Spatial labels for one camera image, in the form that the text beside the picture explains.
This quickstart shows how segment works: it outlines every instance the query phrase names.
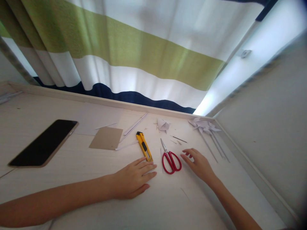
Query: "hand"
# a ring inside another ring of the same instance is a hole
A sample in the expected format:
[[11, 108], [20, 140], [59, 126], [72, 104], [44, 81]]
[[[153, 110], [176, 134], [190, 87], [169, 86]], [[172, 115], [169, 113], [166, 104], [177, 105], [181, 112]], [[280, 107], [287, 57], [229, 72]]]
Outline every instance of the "hand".
[[112, 198], [133, 199], [150, 187], [146, 182], [154, 178], [157, 172], [147, 172], [155, 169], [157, 165], [144, 161], [145, 159], [146, 157], [140, 158], [117, 173], [108, 175]]
[[189, 165], [193, 172], [202, 179], [210, 187], [218, 180], [217, 176], [213, 172], [207, 158], [205, 158], [199, 151], [196, 149], [185, 149], [183, 150], [184, 154], [181, 154], [183, 160]]

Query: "red scissors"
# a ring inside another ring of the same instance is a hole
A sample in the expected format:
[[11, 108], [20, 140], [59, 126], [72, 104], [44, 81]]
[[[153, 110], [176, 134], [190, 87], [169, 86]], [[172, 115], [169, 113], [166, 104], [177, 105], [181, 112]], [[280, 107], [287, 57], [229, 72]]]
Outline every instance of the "red scissors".
[[[167, 151], [166, 146], [163, 143], [162, 139], [161, 139], [161, 143], [162, 143], [164, 151], [165, 151], [165, 153], [163, 153], [163, 156], [162, 156], [162, 165], [163, 165], [163, 168], [166, 171], [166, 173], [173, 174], [175, 171], [180, 171], [180, 169], [181, 169], [181, 162], [180, 162], [179, 158], [173, 152], [171, 152], [171, 151], [168, 152]], [[175, 165], [175, 162], [173, 160], [173, 156], [172, 155], [174, 155], [177, 158], [177, 160], [179, 161], [179, 165], [180, 165], [179, 168], [176, 168], [176, 165]], [[172, 169], [171, 172], [168, 172], [166, 170], [165, 166], [164, 166], [164, 156], [166, 157], [167, 162], [169, 163], [169, 165], [170, 165], [170, 167]]]

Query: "phone screen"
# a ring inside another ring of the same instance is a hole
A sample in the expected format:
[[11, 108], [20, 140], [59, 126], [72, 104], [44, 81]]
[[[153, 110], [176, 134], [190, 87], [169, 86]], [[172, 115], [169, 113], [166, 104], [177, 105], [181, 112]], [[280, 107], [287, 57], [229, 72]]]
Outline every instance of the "phone screen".
[[56, 120], [16, 156], [9, 166], [42, 166], [77, 123], [77, 121]]

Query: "right hand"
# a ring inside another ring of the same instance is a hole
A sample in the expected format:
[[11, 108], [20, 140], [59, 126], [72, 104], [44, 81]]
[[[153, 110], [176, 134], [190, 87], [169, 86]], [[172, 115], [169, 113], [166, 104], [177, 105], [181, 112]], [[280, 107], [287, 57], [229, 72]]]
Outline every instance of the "right hand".
[[198, 150], [185, 149], [183, 150], [184, 154], [181, 154], [183, 160], [188, 164], [188, 166], [193, 170], [193, 172], [202, 179], [210, 187], [218, 181], [217, 176], [213, 172], [207, 158], [205, 158]]

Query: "navy blue stripe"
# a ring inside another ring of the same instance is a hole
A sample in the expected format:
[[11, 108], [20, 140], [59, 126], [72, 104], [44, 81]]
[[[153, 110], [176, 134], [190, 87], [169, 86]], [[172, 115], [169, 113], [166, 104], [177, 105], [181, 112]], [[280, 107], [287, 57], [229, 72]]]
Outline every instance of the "navy blue stripe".
[[278, 0], [224, 0], [224, 1], [232, 1], [240, 3], [255, 2], [263, 5], [264, 9], [260, 12], [260, 14], [256, 18], [256, 21], [262, 21]]
[[224, 1], [241, 2], [241, 3], [255, 2], [265, 6], [270, 0], [224, 0]]
[[52, 88], [52, 89], [59, 89], [63, 91], [68, 91], [72, 93], [79, 93], [79, 94], [85, 94], [85, 95], [90, 95], [90, 96], [96, 96], [96, 97], [102, 97], [106, 99], [112, 99], [112, 100], [117, 100], [117, 101], [122, 101], [122, 102], [130, 102], [134, 104], [139, 104], [139, 105], [146, 105], [146, 106], [151, 106], [151, 107], [156, 107], [156, 108], [161, 108], [161, 109], [168, 109], [168, 110], [173, 110], [173, 111], [178, 111], [178, 112], [184, 112], [184, 113], [193, 113], [195, 109], [190, 108], [190, 107], [182, 107], [175, 102], [168, 101], [168, 100], [160, 100], [160, 101], [154, 101], [151, 100], [142, 94], [138, 92], [133, 92], [133, 91], [128, 91], [128, 92], [120, 92], [120, 93], [112, 93], [111, 89], [102, 84], [102, 83], [96, 83], [93, 85], [92, 90], [85, 90], [83, 87], [82, 82], [80, 82], [78, 85], [73, 86], [73, 87], [57, 87], [56, 85], [53, 86], [47, 86], [42, 83], [42, 81], [39, 79], [39, 77], [34, 77], [34, 79], [43, 87], [46, 88]]

